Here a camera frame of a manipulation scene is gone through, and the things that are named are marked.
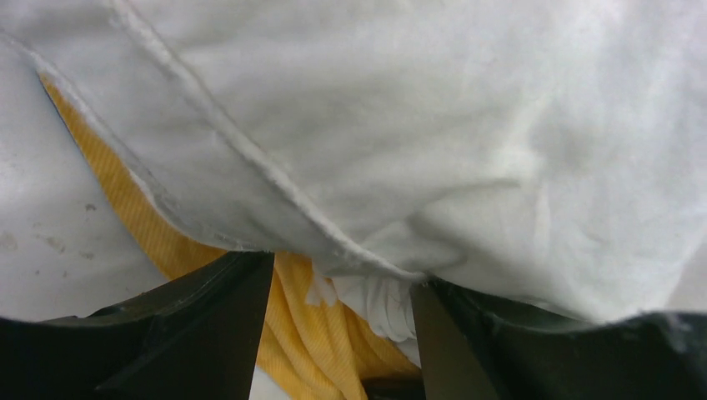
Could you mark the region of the white pillow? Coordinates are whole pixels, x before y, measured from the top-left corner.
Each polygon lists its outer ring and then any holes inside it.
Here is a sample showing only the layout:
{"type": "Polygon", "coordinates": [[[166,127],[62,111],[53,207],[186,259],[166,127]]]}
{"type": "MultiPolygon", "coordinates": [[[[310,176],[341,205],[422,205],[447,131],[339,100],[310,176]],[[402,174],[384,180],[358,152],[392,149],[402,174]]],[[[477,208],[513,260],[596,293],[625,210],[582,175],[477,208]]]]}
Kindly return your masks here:
{"type": "Polygon", "coordinates": [[[4,1],[1,39],[160,222],[310,258],[394,341],[426,278],[706,309],[703,1],[4,1]]]}

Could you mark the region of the yellow and blue pillowcase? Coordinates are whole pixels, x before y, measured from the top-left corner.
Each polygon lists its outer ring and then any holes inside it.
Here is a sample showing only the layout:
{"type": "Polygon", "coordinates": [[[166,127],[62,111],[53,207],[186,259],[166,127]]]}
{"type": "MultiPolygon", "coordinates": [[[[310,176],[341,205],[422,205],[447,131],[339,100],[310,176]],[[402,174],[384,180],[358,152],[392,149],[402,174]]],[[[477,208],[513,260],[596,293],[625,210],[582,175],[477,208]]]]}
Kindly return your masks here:
{"type": "MultiPolygon", "coordinates": [[[[113,210],[162,274],[174,280],[225,254],[168,224],[81,114],[46,77],[41,82],[113,210]]],[[[273,265],[256,364],[291,398],[365,399],[365,380],[420,377],[419,367],[340,301],[306,304],[313,280],[308,258],[279,252],[273,265]]]]}

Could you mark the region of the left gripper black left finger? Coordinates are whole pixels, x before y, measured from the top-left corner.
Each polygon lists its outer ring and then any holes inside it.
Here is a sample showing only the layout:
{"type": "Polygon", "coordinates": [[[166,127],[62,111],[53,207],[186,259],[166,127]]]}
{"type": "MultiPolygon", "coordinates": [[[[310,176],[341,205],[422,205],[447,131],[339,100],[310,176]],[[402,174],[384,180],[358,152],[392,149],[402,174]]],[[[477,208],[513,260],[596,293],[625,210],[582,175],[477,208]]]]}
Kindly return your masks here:
{"type": "Polygon", "coordinates": [[[1,321],[4,399],[246,399],[273,255],[230,252],[87,317],[1,321]]]}

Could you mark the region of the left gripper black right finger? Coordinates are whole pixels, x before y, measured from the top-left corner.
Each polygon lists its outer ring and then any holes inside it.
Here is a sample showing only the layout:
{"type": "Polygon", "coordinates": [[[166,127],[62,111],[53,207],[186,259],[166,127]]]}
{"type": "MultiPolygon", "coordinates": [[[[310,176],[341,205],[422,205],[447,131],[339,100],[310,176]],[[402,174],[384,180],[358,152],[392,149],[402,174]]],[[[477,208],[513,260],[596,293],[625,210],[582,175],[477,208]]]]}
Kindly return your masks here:
{"type": "Polygon", "coordinates": [[[411,292],[429,399],[703,399],[706,316],[605,324],[433,281],[411,292]]]}

